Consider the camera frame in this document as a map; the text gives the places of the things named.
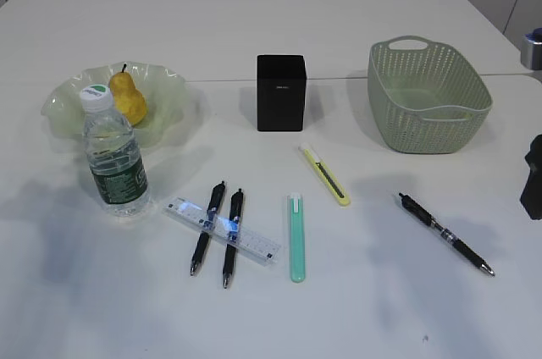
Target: plastic bottle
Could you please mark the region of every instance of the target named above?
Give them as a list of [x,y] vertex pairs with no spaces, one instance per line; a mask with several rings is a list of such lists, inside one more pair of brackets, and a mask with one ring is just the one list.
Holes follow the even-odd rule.
[[107,86],[80,92],[85,109],[83,141],[103,208],[118,217],[140,213],[150,201],[147,176],[134,131],[114,106]]

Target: green label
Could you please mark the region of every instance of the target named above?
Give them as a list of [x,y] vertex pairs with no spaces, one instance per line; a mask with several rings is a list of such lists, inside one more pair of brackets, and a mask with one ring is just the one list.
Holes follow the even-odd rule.
[[96,91],[105,92],[105,86],[92,86]]
[[107,204],[125,204],[139,198],[147,189],[147,176],[143,168],[143,160],[133,166],[111,175],[100,175],[92,172],[100,196]]

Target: clear ruler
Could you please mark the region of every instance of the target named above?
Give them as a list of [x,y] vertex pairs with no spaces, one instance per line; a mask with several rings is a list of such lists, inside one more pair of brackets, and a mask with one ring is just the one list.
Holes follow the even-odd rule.
[[[207,220],[206,211],[190,201],[183,198],[175,198],[173,201],[168,202],[163,210],[171,218],[187,224],[197,231],[206,230],[204,229],[204,224]],[[212,236],[212,239],[218,240],[225,245],[230,244],[235,246],[240,254],[263,266],[267,266],[276,258],[277,252],[280,249],[278,243],[245,228],[244,225],[241,225],[241,230],[238,231],[236,241],[232,242],[228,240],[228,234],[232,231],[238,231],[237,224],[220,216],[216,217],[214,230],[206,230]]]

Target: yellow pear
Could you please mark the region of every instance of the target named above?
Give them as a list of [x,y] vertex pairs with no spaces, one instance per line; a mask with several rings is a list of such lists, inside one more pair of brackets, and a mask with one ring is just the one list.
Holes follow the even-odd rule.
[[121,112],[132,126],[139,124],[147,115],[145,98],[137,89],[130,73],[126,73],[124,65],[122,71],[109,80],[109,89],[115,100],[115,107]]

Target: green glass bowl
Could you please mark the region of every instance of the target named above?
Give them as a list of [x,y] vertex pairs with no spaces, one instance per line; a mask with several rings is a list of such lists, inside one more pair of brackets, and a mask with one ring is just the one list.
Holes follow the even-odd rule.
[[183,119],[190,101],[185,79],[160,65],[132,61],[86,69],[55,88],[41,107],[41,114],[49,119],[52,133],[57,137],[80,140],[85,112],[80,104],[79,92],[92,84],[108,85],[111,77],[124,64],[128,64],[126,72],[130,73],[135,88],[147,101],[148,112],[134,126],[135,137],[141,147],[159,143],[163,132]]

